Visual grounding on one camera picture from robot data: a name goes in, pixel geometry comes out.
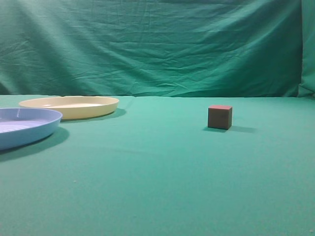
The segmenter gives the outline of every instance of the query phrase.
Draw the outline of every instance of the table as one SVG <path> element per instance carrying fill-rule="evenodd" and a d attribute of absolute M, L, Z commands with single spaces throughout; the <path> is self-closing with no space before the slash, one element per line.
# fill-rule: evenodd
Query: table
<path fill-rule="evenodd" d="M 39 95 L 2 95 L 0 107 Z M 1 236 L 300 236 L 315 230 L 315 101 L 117 97 L 0 153 Z M 208 106 L 233 126 L 207 128 Z"/>

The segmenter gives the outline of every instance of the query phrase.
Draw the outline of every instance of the plate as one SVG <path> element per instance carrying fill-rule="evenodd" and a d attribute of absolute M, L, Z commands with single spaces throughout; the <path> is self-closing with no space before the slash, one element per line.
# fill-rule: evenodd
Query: plate
<path fill-rule="evenodd" d="M 62 116 L 48 109 L 0 108 L 0 150 L 30 144 L 51 135 Z"/>
<path fill-rule="evenodd" d="M 45 97 L 26 100 L 21 107 L 45 108 L 59 111 L 63 119 L 83 119 L 107 115 L 117 109 L 119 100 L 102 96 Z"/>

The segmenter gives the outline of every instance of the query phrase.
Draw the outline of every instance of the cube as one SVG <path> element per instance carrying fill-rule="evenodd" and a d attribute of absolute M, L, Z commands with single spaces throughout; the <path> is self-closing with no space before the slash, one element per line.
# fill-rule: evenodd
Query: cube
<path fill-rule="evenodd" d="M 232 107 L 212 105 L 208 108 L 208 127 L 229 129 L 232 125 Z"/>

